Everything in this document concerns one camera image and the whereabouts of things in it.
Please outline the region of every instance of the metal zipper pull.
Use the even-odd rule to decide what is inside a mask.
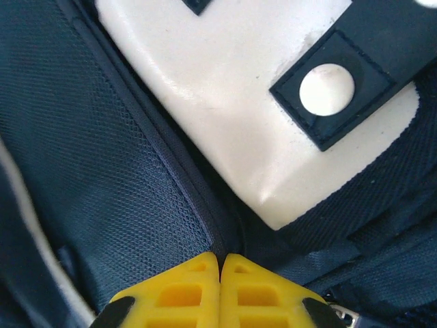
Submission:
[[[330,303],[329,306],[335,311],[338,317],[345,323],[347,328],[388,328],[388,325],[380,323],[367,316],[362,316],[352,310],[340,305]]]

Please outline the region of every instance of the nylon fabric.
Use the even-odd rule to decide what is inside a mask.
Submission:
[[[211,249],[199,200],[57,4],[4,1],[0,15],[0,133],[91,304]]]
[[[279,230],[290,247],[307,254],[347,238],[381,215],[437,163],[437,66],[416,79],[416,117],[391,147],[339,191]]]
[[[396,317],[392,324],[399,328],[437,327],[437,301],[411,309]]]
[[[1,326],[7,327],[6,323],[26,326],[30,320],[33,327],[86,327],[65,302],[37,250],[2,165],[0,195]]]
[[[95,8],[89,8],[90,1],[82,4],[82,1],[74,0],[74,3],[78,8],[72,5],[71,0],[58,0],[64,14],[93,51],[104,73],[112,77],[118,93],[127,99],[134,120],[139,123],[154,149],[159,149],[160,158],[211,235],[212,250],[218,261],[224,261],[229,251],[236,253],[240,248],[239,227],[235,217],[219,201],[215,185],[206,182],[208,177],[201,174],[197,160],[193,160],[187,152],[187,145],[181,140],[185,140],[186,135],[108,39],[98,24]],[[129,93],[132,93],[135,102],[127,96]]]
[[[418,188],[409,191],[396,205],[348,239],[353,241],[363,255],[372,256],[398,234],[437,212],[436,190],[437,170],[434,170]]]
[[[306,285],[359,255],[360,251],[351,242],[341,241],[329,249],[295,256],[275,271],[297,284]]]
[[[100,21],[138,75],[274,230],[365,169],[417,111],[410,84],[322,153],[270,94],[349,4],[213,1],[197,17],[181,1],[96,2]]]
[[[347,308],[393,318],[436,299],[437,219],[400,234],[382,251],[358,257],[307,285],[327,291]]]

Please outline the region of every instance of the navy blue fabric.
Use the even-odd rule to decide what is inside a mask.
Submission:
[[[223,261],[237,227],[110,44],[59,4],[0,6],[0,135],[53,248],[68,247],[101,310],[203,251]]]
[[[72,316],[42,261],[2,167],[0,196],[1,326],[14,323],[26,327],[28,317],[34,327],[84,327],[80,318]]]
[[[23,309],[15,302],[12,295],[0,284],[0,327],[31,328],[31,323]]]
[[[393,327],[437,327],[437,301],[416,307],[392,320]]]
[[[280,230],[295,251],[326,249],[395,205],[437,164],[437,69],[416,79],[416,117],[391,147],[336,193]]]
[[[421,107],[389,150],[278,233],[230,191],[101,30],[92,1],[81,2],[0,6],[0,135],[95,309],[208,249],[220,261],[242,252],[379,317],[437,299],[436,227],[422,225],[435,212],[436,68],[418,78]]]

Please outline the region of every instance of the white padded panel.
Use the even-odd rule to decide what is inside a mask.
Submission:
[[[414,117],[409,85],[326,152],[268,91],[350,0],[97,0],[100,20],[199,149],[271,228],[362,171]]]
[[[437,8],[437,0],[416,0],[416,2],[424,7]]]

